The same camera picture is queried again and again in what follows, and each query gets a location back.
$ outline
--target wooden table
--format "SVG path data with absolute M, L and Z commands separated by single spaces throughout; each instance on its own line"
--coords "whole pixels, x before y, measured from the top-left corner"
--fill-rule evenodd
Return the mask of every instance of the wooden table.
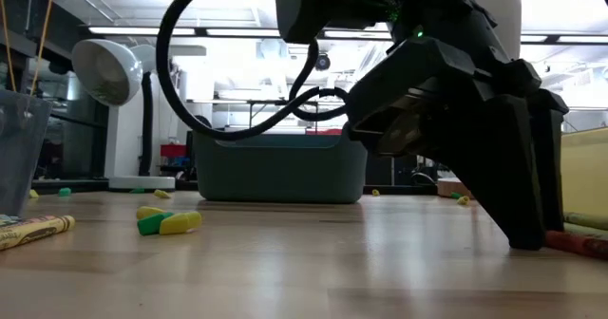
M 190 235 L 140 237 L 142 205 L 201 211 Z M 510 251 L 479 206 L 217 204 L 196 193 L 41 197 L 73 232 L 0 253 L 2 318 L 606 318 L 608 264 Z

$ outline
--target lamp shade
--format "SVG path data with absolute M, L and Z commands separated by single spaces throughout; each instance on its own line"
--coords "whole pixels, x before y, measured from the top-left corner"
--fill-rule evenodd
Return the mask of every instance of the lamp shade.
M 128 48 L 109 40 L 83 40 L 72 49 L 74 72 L 96 101 L 108 106 L 129 102 L 142 77 L 155 67 L 150 45 Z

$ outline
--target ceiling light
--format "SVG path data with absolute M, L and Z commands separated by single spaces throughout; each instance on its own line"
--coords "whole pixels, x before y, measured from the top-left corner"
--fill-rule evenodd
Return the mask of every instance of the ceiling light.
M 340 106 L 344 105 L 344 102 L 317 102 L 319 105 L 332 105 L 332 106 Z
M 608 36 L 602 35 L 567 35 L 561 36 L 558 43 L 572 44 L 608 44 Z
M 307 47 L 289 47 L 289 54 L 308 54 Z
M 208 36 L 217 36 L 217 37 L 280 38 L 278 29 L 208 28 L 207 35 Z
M 132 27 L 89 27 L 88 30 L 93 34 L 102 35 L 158 35 L 158 28 L 132 28 Z M 194 36 L 196 32 L 193 28 L 175 28 L 175 36 Z
M 226 124 L 226 128 L 235 128 L 235 129 L 246 129 L 251 128 L 249 125 L 245 124 Z M 307 129 L 305 126 L 297 126 L 297 125 L 280 125 L 277 124 L 269 130 L 294 130 L 294 129 Z
M 325 30 L 324 34 L 327 38 L 391 39 L 390 33 L 379 30 Z
M 547 40 L 546 35 L 522 35 L 522 43 L 542 43 Z
M 570 106 L 571 111 L 606 111 L 607 107 L 601 106 Z
M 206 103 L 206 104 L 247 104 L 247 101 L 241 100 L 188 100 L 188 103 Z

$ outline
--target lamp arm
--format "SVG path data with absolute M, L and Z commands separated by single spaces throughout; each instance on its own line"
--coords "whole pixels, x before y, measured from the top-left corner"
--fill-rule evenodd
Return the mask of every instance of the lamp arm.
M 140 159 L 140 177 L 150 176 L 152 162 L 152 126 L 154 119 L 154 104 L 152 101 L 152 82 L 150 72 L 143 74 L 143 122 L 142 122 L 142 157 Z

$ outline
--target yellow foam piece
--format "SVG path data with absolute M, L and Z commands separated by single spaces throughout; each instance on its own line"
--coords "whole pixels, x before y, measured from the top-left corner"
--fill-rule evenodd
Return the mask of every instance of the yellow foam piece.
M 468 202 L 469 202 L 470 200 L 471 200 L 471 199 L 470 199 L 469 197 L 467 197 L 467 196 L 463 196 L 463 197 L 458 198 L 457 203 L 458 203 L 458 205 L 463 205 L 463 206 L 466 206 L 466 205 L 468 205 Z
M 160 199 L 170 199 L 171 198 L 171 195 L 169 195 L 168 193 L 161 191 L 161 190 L 154 191 L 154 196 L 159 197 Z
M 155 214 L 162 214 L 163 212 L 163 209 L 153 208 L 150 206 L 142 206 L 141 208 L 137 209 L 136 217 L 139 220 L 144 219 L 146 217 L 150 217 Z
M 161 222 L 161 235 L 185 234 L 202 224 L 202 216 L 198 212 L 176 214 Z

